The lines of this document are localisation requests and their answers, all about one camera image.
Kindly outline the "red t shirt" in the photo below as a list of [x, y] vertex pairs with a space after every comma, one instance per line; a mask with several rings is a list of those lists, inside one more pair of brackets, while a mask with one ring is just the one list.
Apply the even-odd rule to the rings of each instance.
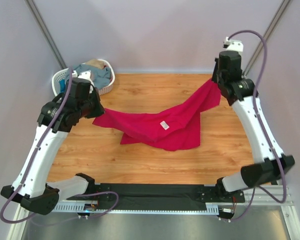
[[185, 102], [159, 113], [124, 113], [106, 109], [93, 125], [123, 133], [120, 144], [142, 143], [166, 151], [201, 145], [201, 113], [220, 104], [218, 85], [208, 80]]

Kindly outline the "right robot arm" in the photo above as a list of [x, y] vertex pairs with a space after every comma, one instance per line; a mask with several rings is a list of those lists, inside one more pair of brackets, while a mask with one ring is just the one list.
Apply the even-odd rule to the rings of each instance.
[[273, 181], [283, 180], [294, 166], [292, 155], [286, 155], [275, 140], [263, 114], [260, 99], [253, 96], [255, 84], [242, 78], [241, 55], [237, 51], [221, 51], [215, 59], [212, 81], [232, 107], [248, 138], [253, 164], [217, 180], [222, 193], [251, 189]]

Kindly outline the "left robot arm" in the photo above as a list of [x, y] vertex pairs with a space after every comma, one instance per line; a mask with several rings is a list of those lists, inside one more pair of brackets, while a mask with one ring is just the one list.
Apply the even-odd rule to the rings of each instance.
[[100, 96], [89, 80], [69, 80], [65, 92], [41, 108], [34, 141], [22, 170], [11, 185], [2, 187], [1, 196], [32, 213], [47, 215], [59, 201], [93, 193], [95, 180], [84, 173], [50, 183], [47, 177], [59, 148], [80, 119], [104, 113]]

